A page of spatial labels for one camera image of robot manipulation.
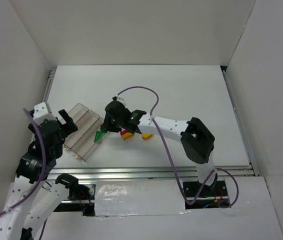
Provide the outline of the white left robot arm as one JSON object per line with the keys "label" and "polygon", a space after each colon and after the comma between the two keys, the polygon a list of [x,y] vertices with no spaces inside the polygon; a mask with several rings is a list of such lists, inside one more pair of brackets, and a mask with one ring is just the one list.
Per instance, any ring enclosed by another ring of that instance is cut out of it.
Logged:
{"label": "white left robot arm", "polygon": [[66,138],[78,130],[73,119],[62,109],[61,123],[46,102],[24,110],[29,118],[29,130],[34,140],[19,160],[15,179],[6,204],[0,212],[0,240],[32,240],[44,230],[55,208],[72,194],[78,179],[61,174],[39,203],[33,202],[44,185],[56,161],[63,155]]}

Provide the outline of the green sloped lego brick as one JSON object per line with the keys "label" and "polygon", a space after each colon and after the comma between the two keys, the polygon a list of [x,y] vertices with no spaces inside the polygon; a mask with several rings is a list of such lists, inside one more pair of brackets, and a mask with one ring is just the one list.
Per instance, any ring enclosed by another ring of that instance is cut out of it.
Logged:
{"label": "green sloped lego brick", "polygon": [[95,137],[94,137],[94,143],[101,143],[102,142],[102,139],[103,139],[103,136],[105,135],[106,133],[103,132],[103,131],[96,131],[96,134],[95,134]]}

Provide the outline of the yellow oval lego brick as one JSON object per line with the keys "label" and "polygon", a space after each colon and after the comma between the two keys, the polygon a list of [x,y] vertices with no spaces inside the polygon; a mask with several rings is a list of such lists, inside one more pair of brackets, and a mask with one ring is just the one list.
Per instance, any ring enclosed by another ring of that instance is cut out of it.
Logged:
{"label": "yellow oval lego brick", "polygon": [[142,133],[141,134],[142,139],[145,141],[149,140],[152,136],[153,136],[152,133]]}

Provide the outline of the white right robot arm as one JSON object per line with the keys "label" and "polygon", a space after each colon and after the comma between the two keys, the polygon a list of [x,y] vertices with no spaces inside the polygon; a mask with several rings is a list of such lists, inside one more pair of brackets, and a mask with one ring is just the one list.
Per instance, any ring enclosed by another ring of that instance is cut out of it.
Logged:
{"label": "white right robot arm", "polygon": [[126,130],[132,134],[153,134],[176,141],[195,163],[199,183],[211,187],[217,180],[211,157],[215,137],[199,118],[186,121],[152,116],[143,110],[130,111],[122,102],[113,100],[105,107],[102,129],[112,133]]}

